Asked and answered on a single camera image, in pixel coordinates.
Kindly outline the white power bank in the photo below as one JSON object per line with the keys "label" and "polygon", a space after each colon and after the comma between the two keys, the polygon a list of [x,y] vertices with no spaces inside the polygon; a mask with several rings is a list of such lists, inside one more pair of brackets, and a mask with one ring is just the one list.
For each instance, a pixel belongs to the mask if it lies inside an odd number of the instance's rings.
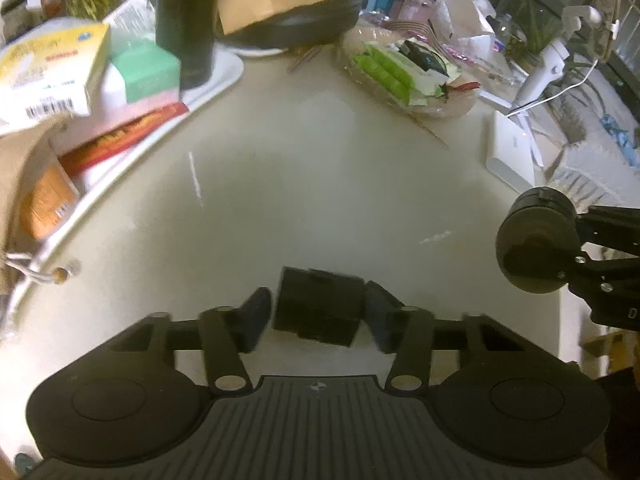
{"label": "white power bank", "polygon": [[527,133],[494,110],[488,122],[486,169],[516,192],[535,186],[535,170]]}

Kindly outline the black thermos bottle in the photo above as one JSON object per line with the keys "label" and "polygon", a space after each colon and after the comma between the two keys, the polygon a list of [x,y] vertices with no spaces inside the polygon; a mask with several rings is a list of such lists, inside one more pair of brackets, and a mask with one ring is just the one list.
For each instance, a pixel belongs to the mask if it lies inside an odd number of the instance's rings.
{"label": "black thermos bottle", "polygon": [[180,61],[180,88],[205,84],[213,70],[217,0],[157,0],[156,43]]}

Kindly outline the brown cloth pouch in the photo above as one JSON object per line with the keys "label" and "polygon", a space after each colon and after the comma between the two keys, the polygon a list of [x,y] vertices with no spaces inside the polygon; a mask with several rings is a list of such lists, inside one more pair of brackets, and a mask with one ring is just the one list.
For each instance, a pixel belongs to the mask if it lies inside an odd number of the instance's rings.
{"label": "brown cloth pouch", "polygon": [[55,117],[1,138],[1,291],[28,274],[30,252],[68,219],[78,192],[50,143],[64,130]]}

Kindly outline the white gimbal tripod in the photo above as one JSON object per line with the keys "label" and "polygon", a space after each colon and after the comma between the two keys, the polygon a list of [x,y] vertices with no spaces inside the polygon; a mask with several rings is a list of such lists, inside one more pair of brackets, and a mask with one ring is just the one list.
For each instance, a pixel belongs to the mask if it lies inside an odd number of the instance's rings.
{"label": "white gimbal tripod", "polygon": [[518,90],[512,108],[506,116],[512,117],[524,113],[526,110],[550,101],[550,99],[540,98],[542,92],[549,84],[563,77],[566,61],[570,57],[570,51],[567,49],[568,40],[582,28],[583,24],[591,28],[588,52],[592,63],[587,75],[583,76],[578,84],[572,84],[561,93],[583,84],[600,62],[608,62],[620,30],[620,2],[597,3],[595,6],[566,6],[562,12],[561,35],[552,39],[550,44],[542,50],[541,64],[533,70]]}

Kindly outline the black rectangular block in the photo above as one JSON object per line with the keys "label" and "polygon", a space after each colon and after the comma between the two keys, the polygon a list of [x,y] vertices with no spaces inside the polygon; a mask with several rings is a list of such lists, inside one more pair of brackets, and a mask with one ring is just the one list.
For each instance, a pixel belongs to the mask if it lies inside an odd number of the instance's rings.
{"label": "black rectangular block", "polygon": [[300,339],[349,347],[364,311],[364,281],[356,276],[286,266],[273,328]]}

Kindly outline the small black round cap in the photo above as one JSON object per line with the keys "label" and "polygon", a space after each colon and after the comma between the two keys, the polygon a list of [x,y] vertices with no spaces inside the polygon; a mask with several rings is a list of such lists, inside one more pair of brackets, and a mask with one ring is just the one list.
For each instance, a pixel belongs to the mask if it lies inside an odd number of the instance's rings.
{"label": "small black round cap", "polygon": [[22,478],[37,466],[37,461],[27,453],[17,453],[14,456],[14,467],[17,475]]}

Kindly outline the glass dish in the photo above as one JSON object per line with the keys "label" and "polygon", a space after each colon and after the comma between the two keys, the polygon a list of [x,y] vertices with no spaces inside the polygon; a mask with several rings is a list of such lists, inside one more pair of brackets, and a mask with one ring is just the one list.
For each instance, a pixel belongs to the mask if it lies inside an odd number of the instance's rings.
{"label": "glass dish", "polygon": [[414,118],[459,118],[480,97],[480,82],[462,70],[428,25],[358,25],[345,32],[337,58],[356,84]]}

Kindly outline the black zip case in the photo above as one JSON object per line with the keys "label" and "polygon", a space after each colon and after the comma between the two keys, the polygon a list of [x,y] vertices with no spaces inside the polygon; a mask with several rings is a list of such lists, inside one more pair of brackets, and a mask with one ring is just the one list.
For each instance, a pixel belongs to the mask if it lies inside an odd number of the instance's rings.
{"label": "black zip case", "polygon": [[363,0],[324,0],[247,26],[224,41],[232,46],[291,49],[330,44],[357,21]]}

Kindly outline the green wipe packets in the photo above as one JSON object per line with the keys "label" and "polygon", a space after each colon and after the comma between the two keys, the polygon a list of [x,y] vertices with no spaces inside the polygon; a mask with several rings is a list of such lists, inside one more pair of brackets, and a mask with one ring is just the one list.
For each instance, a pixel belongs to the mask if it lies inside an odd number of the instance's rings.
{"label": "green wipe packets", "polygon": [[429,98],[444,94],[448,76],[437,70],[424,70],[405,55],[389,47],[365,44],[364,52],[350,57],[360,70],[407,106],[427,106]]}

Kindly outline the yellow white medicine box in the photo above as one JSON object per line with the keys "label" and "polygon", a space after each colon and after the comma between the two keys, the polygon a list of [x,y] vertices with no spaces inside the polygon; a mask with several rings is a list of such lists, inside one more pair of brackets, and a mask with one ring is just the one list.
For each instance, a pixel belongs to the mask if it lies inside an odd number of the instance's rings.
{"label": "yellow white medicine box", "polygon": [[51,116],[91,114],[111,49],[110,26],[91,23],[25,39],[1,57],[1,132]]}

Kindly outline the white plastic tray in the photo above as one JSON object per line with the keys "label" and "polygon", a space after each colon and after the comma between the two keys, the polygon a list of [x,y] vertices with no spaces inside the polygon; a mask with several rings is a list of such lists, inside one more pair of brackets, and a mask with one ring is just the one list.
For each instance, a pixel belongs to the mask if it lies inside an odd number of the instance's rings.
{"label": "white plastic tray", "polygon": [[213,73],[201,87],[187,91],[180,103],[168,105],[130,124],[105,133],[63,157],[63,167],[80,192],[70,218],[37,247],[29,270],[39,271],[58,245],[98,199],[134,166],[157,142],[177,128],[183,119],[236,84],[244,72],[239,56],[225,47],[214,47]]}

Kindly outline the green white box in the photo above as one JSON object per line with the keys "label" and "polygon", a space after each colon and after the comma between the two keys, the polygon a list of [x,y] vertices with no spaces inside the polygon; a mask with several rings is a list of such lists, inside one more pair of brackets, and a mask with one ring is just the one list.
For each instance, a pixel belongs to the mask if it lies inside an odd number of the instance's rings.
{"label": "green white box", "polygon": [[141,41],[114,53],[111,63],[122,76],[127,103],[180,89],[180,60],[154,42]]}

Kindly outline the pink soap bottle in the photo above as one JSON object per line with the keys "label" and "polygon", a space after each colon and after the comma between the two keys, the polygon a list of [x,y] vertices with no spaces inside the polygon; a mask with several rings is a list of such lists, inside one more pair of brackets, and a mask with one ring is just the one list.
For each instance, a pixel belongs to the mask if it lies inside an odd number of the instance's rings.
{"label": "pink soap bottle", "polygon": [[398,15],[399,21],[426,24],[436,0],[405,0]]}

